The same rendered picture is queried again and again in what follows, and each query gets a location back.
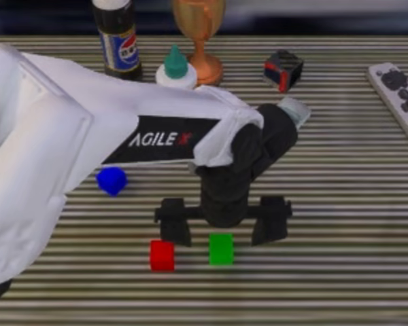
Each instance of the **table surface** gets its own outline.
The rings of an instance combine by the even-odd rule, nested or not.
[[[96,37],[7,37],[20,50],[102,71]],[[146,81],[182,37],[141,37]],[[282,98],[262,64],[285,48],[305,59],[290,91],[313,114],[290,153],[252,187],[251,201],[293,203],[287,240],[249,247],[252,223],[233,229],[235,265],[208,263],[215,230],[191,223],[177,272],[149,271],[153,210],[166,197],[199,201],[184,164],[127,168],[118,198],[92,174],[69,195],[54,236],[0,301],[0,325],[400,325],[408,323],[408,140],[365,77],[393,62],[408,75],[408,37],[216,37],[222,87],[251,105]]]

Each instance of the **trophy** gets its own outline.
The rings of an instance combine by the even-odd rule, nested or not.
[[[198,85],[218,85],[222,79],[222,63],[205,53],[205,42],[219,29],[225,14],[225,0],[173,0],[175,22],[180,31],[192,39],[194,54],[188,56],[197,70]]]

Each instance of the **pepsi logo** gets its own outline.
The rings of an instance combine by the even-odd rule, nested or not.
[[[136,34],[127,37],[119,48],[121,61],[133,64],[137,60]]]

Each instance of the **trophy stem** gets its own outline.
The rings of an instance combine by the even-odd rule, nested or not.
[[[205,53],[205,42],[194,40],[194,54],[188,57],[189,63],[195,68],[198,75],[197,85],[217,86],[223,74],[222,63],[214,56]]]

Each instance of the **pepsi bottle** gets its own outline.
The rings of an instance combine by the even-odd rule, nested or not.
[[[106,75],[140,81],[142,64],[136,45],[133,0],[92,0],[101,37]]]

